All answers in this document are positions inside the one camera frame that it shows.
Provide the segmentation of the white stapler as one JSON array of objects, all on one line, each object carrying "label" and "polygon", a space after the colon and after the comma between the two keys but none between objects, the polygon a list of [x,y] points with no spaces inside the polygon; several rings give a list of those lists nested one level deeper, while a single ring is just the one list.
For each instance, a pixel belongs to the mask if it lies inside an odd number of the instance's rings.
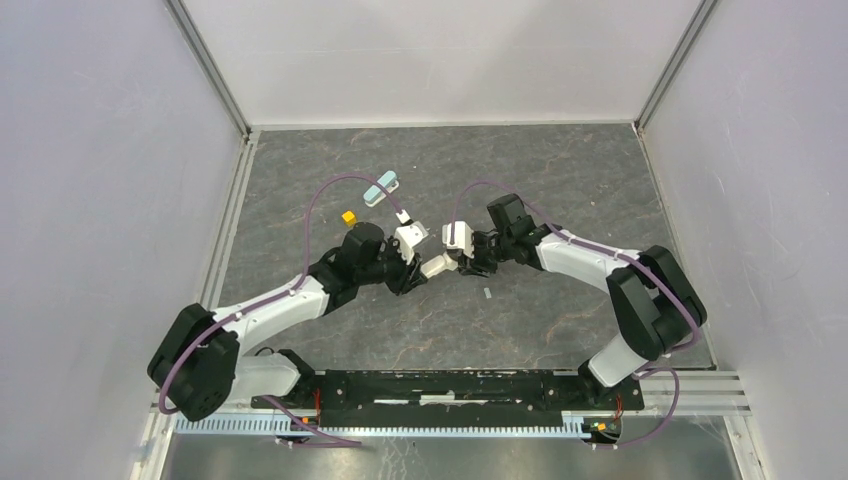
[{"label": "white stapler", "polygon": [[458,268],[458,262],[453,259],[447,252],[442,253],[421,265],[420,273],[427,279],[430,280],[435,276],[447,272],[447,271],[456,271]]}]

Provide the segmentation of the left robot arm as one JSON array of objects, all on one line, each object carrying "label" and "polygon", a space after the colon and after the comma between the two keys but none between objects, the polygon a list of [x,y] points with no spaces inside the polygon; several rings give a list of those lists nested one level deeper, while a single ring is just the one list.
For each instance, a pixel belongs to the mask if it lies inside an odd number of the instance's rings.
[{"label": "left robot arm", "polygon": [[208,310],[183,308],[156,350],[147,373],[159,388],[158,407],[202,420],[228,403],[279,397],[306,405],[314,381],[290,354],[252,356],[250,350],[302,322],[325,316],[356,298],[360,288],[385,285],[402,295],[425,282],[415,248],[428,233],[419,222],[385,236],[359,222],[293,281],[242,303]]}]

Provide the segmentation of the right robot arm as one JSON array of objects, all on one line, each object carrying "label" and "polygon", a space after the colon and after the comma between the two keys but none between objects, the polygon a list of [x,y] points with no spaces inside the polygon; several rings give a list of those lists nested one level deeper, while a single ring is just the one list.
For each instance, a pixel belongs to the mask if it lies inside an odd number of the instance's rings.
[{"label": "right robot arm", "polygon": [[699,341],[706,308],[674,254],[654,245],[620,249],[579,237],[550,222],[518,195],[487,206],[493,223],[479,231],[452,218],[442,242],[467,275],[488,276],[506,262],[562,274],[607,294],[618,332],[579,368],[580,400],[602,408],[618,385],[659,358]]}]

